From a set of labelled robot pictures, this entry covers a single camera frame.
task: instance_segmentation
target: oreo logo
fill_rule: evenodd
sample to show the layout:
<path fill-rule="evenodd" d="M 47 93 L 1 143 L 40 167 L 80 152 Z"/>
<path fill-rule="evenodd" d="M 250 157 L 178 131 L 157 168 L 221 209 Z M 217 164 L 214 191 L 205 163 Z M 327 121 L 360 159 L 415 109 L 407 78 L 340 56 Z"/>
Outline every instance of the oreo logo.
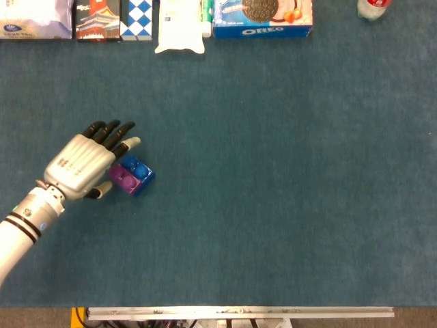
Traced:
<path fill-rule="evenodd" d="M 242 32 L 242 35 L 250 36 L 252 34 L 279 32 L 279 31 L 283 31 L 283 30 L 284 30 L 283 27 L 267 27 L 267 28 L 263 28 L 263 29 L 245 29 Z"/>
<path fill-rule="evenodd" d="M 3 27 L 5 29 L 5 31 L 7 32 L 17 32 L 17 31 L 21 31 L 21 27 L 19 27 L 18 25 L 13 25 L 13 24 L 7 24 Z"/>

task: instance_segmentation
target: white bag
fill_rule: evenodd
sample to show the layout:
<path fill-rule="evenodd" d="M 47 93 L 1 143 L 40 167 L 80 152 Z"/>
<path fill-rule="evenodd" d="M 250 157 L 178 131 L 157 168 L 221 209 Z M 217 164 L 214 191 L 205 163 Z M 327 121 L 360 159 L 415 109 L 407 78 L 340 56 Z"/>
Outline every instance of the white bag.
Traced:
<path fill-rule="evenodd" d="M 160 1 L 158 43 L 155 53 L 169 49 L 205 53 L 199 0 Z"/>
<path fill-rule="evenodd" d="M 0 0 L 0 39 L 71 39 L 73 0 Z"/>

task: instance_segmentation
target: oreo box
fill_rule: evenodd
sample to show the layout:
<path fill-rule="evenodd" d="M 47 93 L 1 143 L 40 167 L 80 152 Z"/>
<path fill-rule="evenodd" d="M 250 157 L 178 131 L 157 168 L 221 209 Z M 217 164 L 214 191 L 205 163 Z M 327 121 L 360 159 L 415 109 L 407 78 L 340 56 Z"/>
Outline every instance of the oreo box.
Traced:
<path fill-rule="evenodd" d="M 216 38 L 304 38 L 313 26 L 311 0 L 216 0 Z"/>
<path fill-rule="evenodd" d="M 120 0 L 76 0 L 76 39 L 119 40 Z"/>

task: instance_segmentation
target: cookie box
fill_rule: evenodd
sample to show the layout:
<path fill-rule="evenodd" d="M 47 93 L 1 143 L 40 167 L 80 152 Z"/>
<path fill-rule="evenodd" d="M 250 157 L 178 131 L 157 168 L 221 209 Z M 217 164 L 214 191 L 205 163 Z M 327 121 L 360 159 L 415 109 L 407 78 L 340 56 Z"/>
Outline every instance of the cookie box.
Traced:
<path fill-rule="evenodd" d="M 313 26 L 311 0 L 216 0 L 216 38 L 304 38 Z"/>

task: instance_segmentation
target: robotic finger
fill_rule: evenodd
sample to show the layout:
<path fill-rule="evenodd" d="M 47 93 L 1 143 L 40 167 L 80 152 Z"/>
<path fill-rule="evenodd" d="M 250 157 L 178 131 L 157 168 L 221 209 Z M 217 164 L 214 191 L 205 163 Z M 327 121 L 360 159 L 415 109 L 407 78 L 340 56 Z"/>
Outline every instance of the robotic finger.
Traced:
<path fill-rule="evenodd" d="M 121 122 L 119 120 L 109 122 L 102 130 L 98 131 L 98 133 L 94 135 L 93 140 L 96 143 L 101 144 L 108 137 L 108 135 L 111 134 L 114 128 L 119 126 L 120 123 Z"/>
<path fill-rule="evenodd" d="M 111 181 L 105 181 L 100 186 L 94 187 L 91 189 L 87 195 L 85 195 L 86 198 L 91 198 L 92 200 L 97 200 L 102 198 L 104 195 L 108 193 L 112 189 L 112 182 Z"/>
<path fill-rule="evenodd" d="M 134 122 L 129 122 L 118 129 L 116 133 L 111 135 L 102 145 L 107 149 L 111 150 L 121 139 L 126 135 L 126 133 L 135 126 Z"/>
<path fill-rule="evenodd" d="M 119 159 L 124 154 L 126 154 L 127 151 L 129 151 L 129 149 L 138 146 L 140 143 L 141 143 L 141 139 L 139 139 L 138 137 L 132 137 L 123 140 L 120 145 L 118 145 L 112 150 L 112 153 L 115 155 L 116 159 Z"/>
<path fill-rule="evenodd" d="M 87 129 L 85 131 L 83 131 L 82 135 L 86 138 L 91 138 L 93 135 L 96 134 L 96 132 L 102 128 L 103 126 L 105 126 L 106 123 L 102 122 L 102 121 L 97 121 L 94 122 L 93 124 L 91 124 L 90 126 L 87 127 Z"/>

